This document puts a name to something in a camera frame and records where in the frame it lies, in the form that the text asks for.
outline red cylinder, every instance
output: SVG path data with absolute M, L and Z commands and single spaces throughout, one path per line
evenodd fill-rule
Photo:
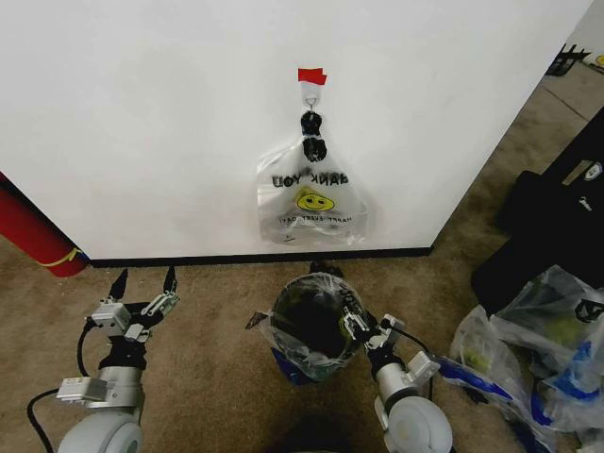
M 73 276 L 87 265 L 82 253 L 55 226 L 2 185 L 0 233 L 57 277 Z

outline white wall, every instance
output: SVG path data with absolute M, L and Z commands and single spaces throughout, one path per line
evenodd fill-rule
M 579 50 L 604 49 L 604 0 L 594 0 L 566 42 L 576 44 Z
M 309 250 L 260 240 L 255 167 L 318 66 L 359 248 L 430 246 L 590 0 L 88 3 L 0 7 L 0 170 L 104 259 Z

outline floor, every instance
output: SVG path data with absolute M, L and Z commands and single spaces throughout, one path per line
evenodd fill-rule
M 581 65 L 565 77 L 544 79 L 431 256 L 337 262 L 366 308 L 404 319 L 410 332 L 446 354 L 459 321 L 477 304 L 472 270 L 506 240 L 493 225 L 506 191 L 522 170 L 543 171 L 603 104 L 604 75 Z M 376 386 L 363 355 L 328 382 L 294 387 L 260 333 L 244 330 L 254 310 L 269 309 L 279 290 L 307 271 L 305 262 L 177 269 L 181 303 L 148 343 L 145 452 L 385 451 L 373 410 Z M 0 452 L 42 451 L 25 405 L 77 375 L 83 318 L 119 272 L 88 268 L 58 279 L 0 238 Z M 131 269 L 126 297 L 150 300 L 164 272 Z M 401 350 L 408 357 L 413 347 Z M 88 367 L 107 352 L 93 331 L 85 346 Z M 438 379 L 435 400 L 451 422 L 458 452 L 523 451 L 496 410 L 475 406 L 459 388 Z M 58 445 L 83 410 L 46 398 L 37 414 Z M 574 447 L 574 438 L 565 436 L 559 451 Z

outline baseboard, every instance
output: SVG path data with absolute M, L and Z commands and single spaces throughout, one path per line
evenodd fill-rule
M 271 253 L 261 255 L 227 255 L 215 257 L 136 258 L 91 260 L 94 267 L 193 266 L 250 262 L 286 262 L 313 260 L 353 260 L 358 258 L 424 257 L 432 247 L 385 248 L 379 250 L 346 250 L 341 252 Z

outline yellow smiley face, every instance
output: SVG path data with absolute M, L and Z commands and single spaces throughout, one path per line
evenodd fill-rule
M 332 210 L 336 204 L 318 193 L 303 192 L 296 205 L 302 210 Z

